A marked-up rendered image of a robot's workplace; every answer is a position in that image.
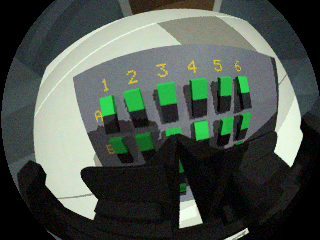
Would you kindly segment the grey switch panel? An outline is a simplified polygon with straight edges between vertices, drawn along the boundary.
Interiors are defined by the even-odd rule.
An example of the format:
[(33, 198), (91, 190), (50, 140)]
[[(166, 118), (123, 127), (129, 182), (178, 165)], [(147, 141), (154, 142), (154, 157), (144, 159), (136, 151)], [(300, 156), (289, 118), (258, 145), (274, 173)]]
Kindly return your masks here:
[(173, 133), (223, 151), (275, 131), (275, 60), (229, 45), (176, 44), (115, 57), (72, 79), (101, 165), (133, 167)]

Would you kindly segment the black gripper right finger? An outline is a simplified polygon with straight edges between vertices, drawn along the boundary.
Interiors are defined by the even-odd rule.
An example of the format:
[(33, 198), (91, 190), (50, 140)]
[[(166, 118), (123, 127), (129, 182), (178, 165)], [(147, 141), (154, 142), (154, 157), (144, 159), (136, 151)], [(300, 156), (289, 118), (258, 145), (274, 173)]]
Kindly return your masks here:
[(268, 152), (275, 151), (277, 132), (264, 133), (263, 136), (256, 136), (255, 139), (224, 148), (223, 151), (195, 141), (183, 133), (176, 133), (176, 139), (177, 153), (204, 224), (215, 220), (213, 215), (223, 197), (229, 175), (259, 160)]

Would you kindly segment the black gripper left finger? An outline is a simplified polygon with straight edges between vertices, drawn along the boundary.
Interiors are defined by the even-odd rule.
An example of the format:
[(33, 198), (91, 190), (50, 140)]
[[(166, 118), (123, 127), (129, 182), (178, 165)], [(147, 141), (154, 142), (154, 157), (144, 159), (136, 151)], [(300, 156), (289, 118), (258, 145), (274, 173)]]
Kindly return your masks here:
[(81, 180), (99, 199), (152, 201), (163, 204), (168, 220), (180, 228), (180, 163), (175, 133), (161, 145), (159, 151), (140, 165), (125, 167), (85, 167)]

